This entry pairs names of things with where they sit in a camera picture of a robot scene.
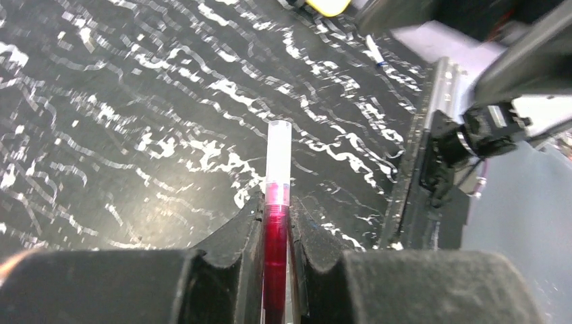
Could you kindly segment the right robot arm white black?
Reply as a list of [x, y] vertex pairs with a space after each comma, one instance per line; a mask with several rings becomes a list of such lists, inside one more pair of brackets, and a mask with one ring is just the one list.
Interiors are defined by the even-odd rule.
[[529, 9], [536, 20], [476, 78], [463, 123], [432, 139], [423, 179], [433, 207], [445, 201], [454, 166], [508, 153], [523, 138], [529, 121], [513, 112], [513, 99], [571, 92], [571, 2], [368, 1], [357, 13], [361, 32], [436, 20], [484, 41], [511, 20], [525, 21]]

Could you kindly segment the red translucent pen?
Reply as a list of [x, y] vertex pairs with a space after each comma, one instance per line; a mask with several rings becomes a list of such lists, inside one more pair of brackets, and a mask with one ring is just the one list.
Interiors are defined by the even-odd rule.
[[266, 184], [264, 206], [264, 323], [285, 322], [289, 186]]

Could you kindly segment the clear pen cap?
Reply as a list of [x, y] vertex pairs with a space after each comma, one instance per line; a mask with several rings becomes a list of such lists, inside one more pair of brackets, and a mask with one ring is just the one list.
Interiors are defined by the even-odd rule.
[[268, 124], [266, 147], [266, 182], [290, 184], [292, 125], [285, 120]]

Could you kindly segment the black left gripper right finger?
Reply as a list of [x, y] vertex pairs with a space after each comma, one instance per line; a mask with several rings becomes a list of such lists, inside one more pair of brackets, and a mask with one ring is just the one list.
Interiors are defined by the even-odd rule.
[[295, 323], [541, 323], [503, 256], [464, 250], [369, 250], [342, 243], [293, 198], [289, 219]]

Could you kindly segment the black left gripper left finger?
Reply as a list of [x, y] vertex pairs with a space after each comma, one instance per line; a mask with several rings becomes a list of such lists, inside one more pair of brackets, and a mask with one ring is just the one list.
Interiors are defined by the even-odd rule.
[[1, 285], [2, 323], [259, 323], [264, 197], [191, 248], [35, 252]]

